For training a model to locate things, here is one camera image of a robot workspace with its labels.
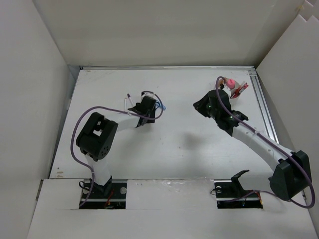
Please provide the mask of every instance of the black mounting bracket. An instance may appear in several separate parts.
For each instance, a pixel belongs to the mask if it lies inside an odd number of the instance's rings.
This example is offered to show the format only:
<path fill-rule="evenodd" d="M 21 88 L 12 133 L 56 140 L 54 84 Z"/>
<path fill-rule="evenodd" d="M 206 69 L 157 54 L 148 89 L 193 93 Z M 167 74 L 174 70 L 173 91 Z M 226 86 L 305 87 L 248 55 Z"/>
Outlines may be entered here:
<path fill-rule="evenodd" d="M 229 103 L 229 96 L 223 90 L 218 90 L 219 96 L 224 106 L 232 112 L 240 120 L 248 120 L 240 111 L 234 111 L 231 109 Z M 226 131 L 230 136 L 233 136 L 233 128 L 238 126 L 238 121 L 231 117 L 225 109 L 221 106 L 216 90 L 209 91 L 200 101 L 193 104 L 194 108 L 203 116 L 213 118 L 218 127 L 223 131 Z"/>
<path fill-rule="evenodd" d="M 259 194 L 251 194 L 248 197 L 235 202 L 228 202 L 232 199 L 241 198 L 251 190 L 244 190 L 239 182 L 239 178 L 249 170 L 242 170 L 231 177 L 231 179 L 214 180 L 217 207 L 224 208 L 263 208 Z"/>
<path fill-rule="evenodd" d="M 94 112 L 85 123 L 76 138 L 76 145 L 83 154 L 88 154 L 94 161 L 103 159 L 110 151 L 118 124 Z"/>
<path fill-rule="evenodd" d="M 86 199 L 91 183 L 92 179 L 82 186 L 86 190 L 82 191 L 80 204 Z M 113 180 L 111 177 L 104 186 L 94 183 L 88 201 L 80 209 L 125 209 L 126 191 L 126 180 Z"/>
<path fill-rule="evenodd" d="M 156 100 L 149 97 L 144 96 L 142 101 L 140 103 L 136 103 L 136 105 L 132 108 L 129 108 L 128 110 L 133 111 L 134 113 L 137 113 L 142 116 L 146 116 L 149 118 L 155 118 L 155 112 L 156 112 Z M 146 123 L 155 123 L 155 120 L 150 119 L 143 119 L 140 118 L 137 127 L 143 126 Z"/>
<path fill-rule="evenodd" d="M 309 158 L 303 151 L 292 152 L 292 158 L 304 169 L 311 178 Z M 290 159 L 280 159 L 274 174 L 269 178 L 270 188 L 281 200 L 289 201 L 293 196 L 308 187 L 309 184 L 301 171 Z"/>

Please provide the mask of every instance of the white panel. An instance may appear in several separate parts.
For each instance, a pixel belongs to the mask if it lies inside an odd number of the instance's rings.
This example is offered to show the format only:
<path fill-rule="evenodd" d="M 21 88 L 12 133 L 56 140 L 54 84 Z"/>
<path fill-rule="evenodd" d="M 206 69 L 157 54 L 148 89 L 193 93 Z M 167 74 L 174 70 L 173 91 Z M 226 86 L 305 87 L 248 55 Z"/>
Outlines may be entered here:
<path fill-rule="evenodd" d="M 26 238 L 68 68 L 31 0 L 0 1 L 0 237 Z"/>
<path fill-rule="evenodd" d="M 216 203 L 210 194 L 212 179 L 128 180 L 127 188 L 126 209 L 194 210 L 211 208 Z"/>
<path fill-rule="evenodd" d="M 308 0 L 308 1 L 305 1 L 305 2 L 309 2 L 310 4 L 315 5 L 316 1 L 317 0 Z"/>
<path fill-rule="evenodd" d="M 319 18 L 319 1 L 316 1 L 314 4 L 311 4 L 308 1 L 305 1 L 303 9 L 300 11 L 300 15 L 308 20 L 311 16 Z"/>
<path fill-rule="evenodd" d="M 313 16 L 308 21 L 298 16 L 257 68 L 293 145 L 310 158 L 316 192 L 319 191 L 318 69 L 319 21 Z M 317 199 L 311 210 L 317 229 L 318 211 Z"/>
<path fill-rule="evenodd" d="M 210 190 L 201 186 L 202 180 L 193 181 L 182 187 L 169 185 L 159 187 L 160 181 L 149 181 L 143 185 L 128 185 L 128 194 L 141 193 L 143 200 L 135 201 L 134 209 L 125 210 L 68 210 L 61 209 L 55 200 L 65 204 L 79 202 L 74 194 L 71 179 L 48 180 L 43 190 L 51 192 L 51 197 L 39 197 L 39 204 L 46 207 L 36 208 L 28 239 L 87 239 L 87 238 L 130 238 L 130 239 L 211 239 L 211 238 L 259 238 L 259 239 L 316 239 L 316 233 L 307 210 L 298 208 L 292 203 L 282 202 L 271 195 L 262 194 L 264 209 L 217 209 L 214 196 Z M 136 180 L 135 184 L 145 183 Z M 206 193 L 203 205 L 189 205 L 187 199 L 179 194 L 187 192 L 193 204 L 203 203 L 200 197 Z M 173 208 L 168 205 L 170 199 L 174 205 L 177 198 L 185 207 Z"/>
<path fill-rule="evenodd" d="M 126 93 L 139 95 L 142 90 L 152 90 L 161 97 L 167 110 L 155 124 L 116 134 L 111 151 L 104 159 L 109 161 L 114 178 L 216 179 L 229 178 L 243 169 L 250 169 L 243 180 L 258 177 L 268 187 L 268 177 L 272 175 L 269 166 L 242 142 L 218 128 L 213 119 L 203 117 L 192 106 L 213 89 L 220 75 L 238 82 L 248 82 L 250 87 L 233 108 L 245 113 L 252 125 L 264 129 L 249 74 L 239 67 L 237 70 L 166 68 L 81 71 L 50 177 L 91 177 L 90 171 L 76 163 L 70 153 L 71 134 L 84 111 L 97 105 L 122 109 Z M 97 111 L 106 117 L 114 114 Z M 78 133 L 88 117 L 80 123 Z M 75 152 L 80 160 L 85 160 L 77 146 Z M 258 182 L 250 187 L 261 189 L 264 185 Z"/>
<path fill-rule="evenodd" d="M 304 0 L 34 2 L 73 65 L 254 65 Z"/>

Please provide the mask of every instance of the white floor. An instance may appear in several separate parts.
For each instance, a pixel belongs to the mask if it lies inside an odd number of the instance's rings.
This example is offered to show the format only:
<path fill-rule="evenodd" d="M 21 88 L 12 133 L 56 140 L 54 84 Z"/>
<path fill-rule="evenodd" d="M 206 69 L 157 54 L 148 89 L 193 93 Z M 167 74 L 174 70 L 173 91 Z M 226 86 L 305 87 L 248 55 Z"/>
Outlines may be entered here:
<path fill-rule="evenodd" d="M 264 129 L 261 111 L 247 67 L 181 68 L 144 70 L 82 70 L 69 108 L 50 178 L 89 178 L 87 168 L 70 154 L 70 138 L 80 115 L 89 107 L 123 108 L 126 93 L 139 96 L 143 90 L 156 92 L 167 110 L 155 124 L 116 134 L 109 161 L 113 178 L 184 179 L 229 178 L 242 169 L 245 177 L 267 178 L 268 165 L 241 142 L 220 130 L 213 119 L 200 115 L 192 106 L 220 75 L 250 85 L 233 108 L 246 114 L 250 123 Z M 98 112 L 112 119 L 106 111 Z M 81 129 L 88 116 L 83 119 Z M 75 146 L 76 155 L 85 160 Z"/>
<path fill-rule="evenodd" d="M 308 210 L 268 194 L 264 209 L 217 209 L 209 179 L 129 180 L 125 210 L 77 209 L 78 182 L 44 181 L 28 239 L 317 238 Z"/>

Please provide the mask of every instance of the purple cable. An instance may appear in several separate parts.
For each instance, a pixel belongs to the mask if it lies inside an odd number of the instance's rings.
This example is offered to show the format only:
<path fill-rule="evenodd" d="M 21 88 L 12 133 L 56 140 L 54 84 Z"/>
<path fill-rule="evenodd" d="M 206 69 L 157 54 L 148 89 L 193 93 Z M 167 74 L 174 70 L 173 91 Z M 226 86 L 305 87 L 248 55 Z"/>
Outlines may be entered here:
<path fill-rule="evenodd" d="M 152 91 L 143 91 L 143 92 L 154 94 Z M 160 105 L 162 106 L 163 104 L 162 104 L 162 102 L 161 102 L 159 96 L 158 96 L 157 94 L 154 94 L 154 95 L 157 97 L 157 99 L 158 99 L 159 102 L 160 102 Z M 72 133 L 72 136 L 71 136 L 70 151 L 71 151 L 71 155 L 72 155 L 73 159 L 74 159 L 76 162 L 78 162 L 79 164 L 81 164 L 81 165 L 87 167 L 88 169 L 90 169 L 91 174 L 92 174 L 92 182 L 91 182 L 91 186 L 90 186 L 90 190 L 89 190 L 89 192 L 88 192 L 88 195 L 86 196 L 85 200 L 79 205 L 79 207 L 83 206 L 83 205 L 88 201 L 88 199 L 89 199 L 89 197 L 90 197 L 90 195 L 91 195 L 91 193 L 92 193 L 92 190 L 93 190 L 95 175 L 94 175 L 94 169 L 93 169 L 90 165 L 88 165 L 88 164 L 86 164 L 86 163 L 83 163 L 83 162 L 81 162 L 79 159 L 77 159 L 77 157 L 76 157 L 75 154 L 74 154 L 73 145 L 74 145 L 75 133 L 76 133 L 76 130 L 78 129 L 78 127 L 79 127 L 79 124 L 80 124 L 81 120 L 83 119 L 83 117 L 84 117 L 88 112 L 90 112 L 90 111 L 92 111 L 92 110 L 95 110 L 95 109 L 103 109 L 103 110 L 118 112 L 118 113 L 122 113 L 122 114 L 126 114 L 126 115 L 137 116 L 137 117 L 141 117 L 141 118 L 146 119 L 146 120 L 157 120 L 157 119 L 158 119 L 159 117 L 161 117 L 162 114 L 163 114 L 163 107 L 161 107 L 161 112 L 160 112 L 159 116 L 157 116 L 157 117 L 155 117 L 155 118 L 150 118 L 150 117 L 142 116 L 142 115 L 139 115 L 139 114 L 136 114 L 136 113 L 130 113 L 130 112 L 126 112 L 126 111 L 111 109 L 111 108 L 107 108 L 107 107 L 104 107 L 104 106 L 94 106 L 94 107 L 91 107 L 91 108 L 89 108 L 88 110 L 86 110 L 86 111 L 80 116 L 80 118 L 78 119 L 78 121 L 77 121 L 76 124 L 75 124 L 74 130 L 73 130 L 73 133 Z"/>
<path fill-rule="evenodd" d="M 232 114 L 232 112 L 230 112 L 226 107 L 225 105 L 223 104 L 221 98 L 220 98 L 220 95 L 219 95 L 219 80 L 222 79 L 225 81 L 225 78 L 222 77 L 222 76 L 219 76 L 217 77 L 217 80 L 216 80 L 216 95 L 217 95 L 217 98 L 218 98 L 218 101 L 219 103 L 221 104 L 221 106 L 223 107 L 223 109 L 232 117 L 234 117 L 235 120 L 237 120 L 238 122 L 242 123 L 244 126 L 246 126 L 248 129 L 250 129 L 253 133 L 256 133 L 256 130 L 251 127 L 249 124 L 243 122 L 242 120 L 240 120 L 239 118 L 237 118 L 235 115 Z M 303 176 L 305 177 L 309 187 L 310 187 L 310 192 L 311 192 L 311 203 L 309 205 L 302 205 L 292 199 L 290 199 L 291 202 L 293 202 L 294 204 L 298 205 L 299 207 L 302 207 L 302 208 L 312 208 L 314 205 L 315 205 L 315 202 L 316 202 L 316 197 L 315 197 L 315 190 L 314 190 L 314 187 L 313 187 L 313 184 L 308 176 L 308 174 L 304 171 L 304 169 L 289 155 L 287 154 L 286 152 L 284 152 L 281 148 L 277 147 L 275 144 L 273 144 L 270 140 L 268 140 L 266 137 L 264 137 L 262 134 L 260 134 L 259 132 L 257 132 L 257 135 L 264 141 L 266 142 L 267 144 L 269 144 L 271 147 L 275 148 L 277 151 L 279 151 L 280 153 L 282 153 L 285 157 L 287 157 L 300 171 L 301 173 L 303 174 Z M 239 198 L 239 199 L 233 199 L 233 200 L 230 200 L 229 202 L 234 202 L 234 201 L 237 201 L 237 200 L 240 200 L 242 198 L 245 198 L 253 193 L 256 193 L 256 192 L 264 192 L 264 193 L 269 193 L 269 194 L 272 194 L 272 195 L 275 195 L 271 192 L 267 192 L 267 191 L 260 191 L 260 190 L 253 190 L 252 192 L 248 193 L 247 195 Z"/>

